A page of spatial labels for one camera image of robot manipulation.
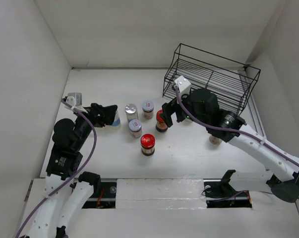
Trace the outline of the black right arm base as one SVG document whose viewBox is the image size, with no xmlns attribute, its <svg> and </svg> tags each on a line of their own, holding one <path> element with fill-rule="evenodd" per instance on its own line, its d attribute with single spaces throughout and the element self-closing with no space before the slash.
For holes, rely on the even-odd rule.
<svg viewBox="0 0 299 238">
<path fill-rule="evenodd" d="M 221 179 L 205 179 L 201 193 L 207 208 L 252 208 L 248 190 L 236 191 L 229 181 L 235 170 L 228 170 Z"/>
</svg>

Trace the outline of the black cap brown spice bottle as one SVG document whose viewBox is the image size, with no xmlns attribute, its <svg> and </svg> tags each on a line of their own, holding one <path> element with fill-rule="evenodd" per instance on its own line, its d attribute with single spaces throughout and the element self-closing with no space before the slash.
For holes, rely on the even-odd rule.
<svg viewBox="0 0 299 238">
<path fill-rule="evenodd" d="M 213 144 L 213 145 L 220 145 L 222 143 L 222 140 L 214 137 L 212 135 L 209 136 L 209 141 Z"/>
</svg>

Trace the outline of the red lid sauce jar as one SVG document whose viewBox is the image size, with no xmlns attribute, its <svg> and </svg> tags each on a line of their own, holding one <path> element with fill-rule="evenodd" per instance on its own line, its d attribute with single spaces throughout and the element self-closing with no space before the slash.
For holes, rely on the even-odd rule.
<svg viewBox="0 0 299 238">
<path fill-rule="evenodd" d="M 144 134 L 140 138 L 141 151 L 145 156 L 151 156 L 155 152 L 155 137 L 152 134 Z"/>
<path fill-rule="evenodd" d="M 161 133 L 166 132 L 168 130 L 165 121 L 160 116 L 162 112 L 163 110 L 158 110 L 156 113 L 156 130 Z"/>
</svg>

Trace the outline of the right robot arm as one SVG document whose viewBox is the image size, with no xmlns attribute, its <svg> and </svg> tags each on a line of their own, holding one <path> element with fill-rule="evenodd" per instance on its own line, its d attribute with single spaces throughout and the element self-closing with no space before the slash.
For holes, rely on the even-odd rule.
<svg viewBox="0 0 299 238">
<path fill-rule="evenodd" d="M 221 109 L 215 94 L 207 89 L 182 93 L 176 88 L 176 97 L 162 105 L 160 117 L 167 127 L 189 118 L 206 128 L 207 132 L 246 152 L 260 162 L 266 170 L 259 174 L 228 170 L 216 185 L 220 198 L 226 200 L 245 190 L 272 193 L 279 199 L 294 203 L 299 199 L 299 158 L 281 150 L 257 134 L 243 118 Z"/>
</svg>

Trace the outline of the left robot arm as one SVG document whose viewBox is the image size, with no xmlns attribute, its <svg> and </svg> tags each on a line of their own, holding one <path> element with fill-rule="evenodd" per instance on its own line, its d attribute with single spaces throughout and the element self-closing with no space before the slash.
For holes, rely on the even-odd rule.
<svg viewBox="0 0 299 238">
<path fill-rule="evenodd" d="M 89 107 L 62 103 L 77 116 L 75 121 L 61 119 L 54 126 L 53 147 L 46 169 L 43 200 L 21 225 L 21 230 L 33 218 L 26 238 L 65 238 L 75 217 L 91 196 L 101 192 L 100 175 L 84 172 L 80 150 L 97 127 L 112 125 L 117 105 L 103 107 L 92 103 Z"/>
</svg>

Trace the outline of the blue label spice jar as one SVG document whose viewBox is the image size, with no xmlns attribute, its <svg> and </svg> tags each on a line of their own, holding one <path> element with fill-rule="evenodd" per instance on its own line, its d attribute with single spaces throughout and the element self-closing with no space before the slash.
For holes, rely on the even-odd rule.
<svg viewBox="0 0 299 238">
<path fill-rule="evenodd" d="M 119 129 L 121 126 L 120 116 L 118 110 L 116 110 L 114 122 L 112 124 L 113 129 Z"/>
</svg>

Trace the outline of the silver lid spice jar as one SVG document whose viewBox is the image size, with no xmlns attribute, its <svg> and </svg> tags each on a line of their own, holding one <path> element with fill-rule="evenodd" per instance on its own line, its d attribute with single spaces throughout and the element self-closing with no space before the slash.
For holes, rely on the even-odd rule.
<svg viewBox="0 0 299 238">
<path fill-rule="evenodd" d="M 127 122 L 130 122 L 133 119 L 138 119 L 138 110 L 135 104 L 127 104 L 125 106 L 125 114 Z"/>
</svg>

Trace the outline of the white lid jar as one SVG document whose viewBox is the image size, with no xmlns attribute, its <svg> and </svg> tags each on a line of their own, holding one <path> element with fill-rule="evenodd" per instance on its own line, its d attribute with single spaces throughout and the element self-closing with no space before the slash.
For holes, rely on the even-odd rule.
<svg viewBox="0 0 299 238">
<path fill-rule="evenodd" d="M 141 122 L 138 119 L 132 119 L 129 124 L 129 131 L 130 134 L 135 137 L 139 138 L 142 135 L 142 125 Z"/>
<path fill-rule="evenodd" d="M 154 104 L 151 101 L 145 101 L 142 104 L 143 115 L 146 119 L 151 119 L 153 117 Z"/>
</svg>

